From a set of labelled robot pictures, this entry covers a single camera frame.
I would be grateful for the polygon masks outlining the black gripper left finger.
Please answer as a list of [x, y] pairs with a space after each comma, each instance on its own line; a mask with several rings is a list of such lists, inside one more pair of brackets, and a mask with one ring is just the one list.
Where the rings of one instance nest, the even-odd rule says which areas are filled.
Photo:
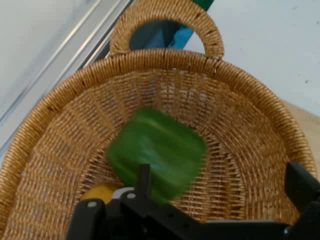
[[105, 185], [85, 194], [75, 207], [68, 240], [204, 240], [201, 224], [170, 204], [151, 199], [151, 170], [140, 166], [135, 187]]

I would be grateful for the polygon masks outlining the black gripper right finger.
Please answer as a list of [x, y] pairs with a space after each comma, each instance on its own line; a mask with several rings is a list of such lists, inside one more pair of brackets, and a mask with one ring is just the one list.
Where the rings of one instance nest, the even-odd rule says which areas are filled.
[[284, 190], [300, 213], [287, 233], [288, 240], [320, 238], [320, 182], [300, 163], [286, 165]]

